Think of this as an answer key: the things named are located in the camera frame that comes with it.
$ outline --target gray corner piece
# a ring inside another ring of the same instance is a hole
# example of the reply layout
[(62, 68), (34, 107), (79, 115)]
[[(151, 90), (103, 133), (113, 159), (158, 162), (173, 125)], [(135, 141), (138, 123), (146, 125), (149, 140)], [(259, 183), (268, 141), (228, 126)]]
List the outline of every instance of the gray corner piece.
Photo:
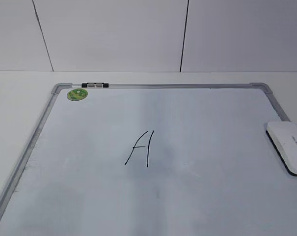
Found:
[(261, 89), (264, 93), (272, 93), (268, 84), (265, 83), (250, 83), (250, 85), (256, 89)]
[(72, 83), (59, 83), (54, 86), (51, 93), (59, 94), (62, 89), (70, 89), (72, 87)]

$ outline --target table surface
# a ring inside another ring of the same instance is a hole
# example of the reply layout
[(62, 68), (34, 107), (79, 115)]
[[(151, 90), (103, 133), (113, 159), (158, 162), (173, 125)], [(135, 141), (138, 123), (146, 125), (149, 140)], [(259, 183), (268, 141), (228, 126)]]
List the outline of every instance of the table surface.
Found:
[(57, 83), (266, 83), (297, 123), (297, 73), (0, 72), (0, 193)]

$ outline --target white wall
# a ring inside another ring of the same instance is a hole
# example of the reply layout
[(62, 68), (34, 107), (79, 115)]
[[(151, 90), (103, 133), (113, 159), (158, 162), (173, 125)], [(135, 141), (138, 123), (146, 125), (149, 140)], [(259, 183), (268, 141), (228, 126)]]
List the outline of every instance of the white wall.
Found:
[(36, 0), (55, 71), (179, 71), (187, 0)]
[[(35, 0), (55, 71), (179, 71), (187, 0)], [(0, 0), (0, 70), (52, 70), (32, 0)], [(189, 0), (182, 71), (297, 71), (297, 0)]]
[(297, 71), (297, 0), (190, 0), (182, 71)]
[(31, 0), (0, 0), (0, 70), (51, 70)]

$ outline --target black marker writing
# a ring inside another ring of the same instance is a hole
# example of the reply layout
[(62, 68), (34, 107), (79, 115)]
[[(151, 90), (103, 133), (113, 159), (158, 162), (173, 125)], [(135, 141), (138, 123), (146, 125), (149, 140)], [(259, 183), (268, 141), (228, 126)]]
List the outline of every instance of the black marker writing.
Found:
[[(143, 133), (143, 134), (139, 137), (139, 139), (135, 142), (135, 144), (134, 144), (134, 146), (133, 146), (133, 148), (132, 148), (131, 154), (130, 154), (129, 158), (127, 159), (127, 161), (124, 163), (124, 165), (126, 165), (126, 164), (128, 163), (128, 161), (129, 161), (129, 159), (131, 158), (131, 156), (132, 156), (132, 154), (133, 154), (135, 148), (145, 148), (145, 147), (146, 147), (146, 146), (136, 146), (136, 145), (137, 145), (138, 141), (139, 141), (139, 140), (140, 140), (140, 139), (141, 139), (147, 132), (148, 132), (148, 131), (146, 131), (145, 133)], [(152, 132), (152, 134), (151, 134), (150, 137), (149, 137), (148, 149), (147, 149), (146, 167), (148, 167), (149, 147), (150, 147), (150, 141), (151, 141), (151, 139), (152, 139), (153, 134), (154, 134), (154, 131)]]
[(131, 156), (132, 156), (132, 154), (133, 154), (133, 152), (134, 152), (134, 148), (139, 148), (139, 147), (136, 147), (136, 145), (137, 145), (137, 142), (147, 133), (148, 131), (146, 131), (145, 133), (143, 133), (142, 134), (142, 136), (140, 136), (139, 137), (139, 139), (136, 141), (136, 143), (134, 144), (134, 147), (133, 147), (133, 149), (132, 149), (132, 151), (131, 151), (131, 154), (130, 154), (130, 156), (129, 156), (129, 158), (128, 158), (128, 160), (124, 163), (124, 165), (126, 165), (127, 163), (128, 163), (128, 161), (129, 161), (129, 159), (131, 158)]
[(149, 146), (150, 146), (150, 141), (151, 141), (151, 139), (152, 139), (153, 134), (154, 134), (154, 131), (152, 132), (152, 134), (151, 134), (150, 137), (149, 137), (148, 149), (147, 149), (146, 167), (148, 167)]

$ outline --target whiteboard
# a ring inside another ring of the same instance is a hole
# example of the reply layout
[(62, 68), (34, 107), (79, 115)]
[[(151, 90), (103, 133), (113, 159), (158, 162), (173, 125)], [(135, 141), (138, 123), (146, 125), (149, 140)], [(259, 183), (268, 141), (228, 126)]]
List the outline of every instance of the whiteboard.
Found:
[(265, 133), (281, 120), (265, 91), (70, 90), (48, 105), (0, 236), (297, 236), (297, 177)]

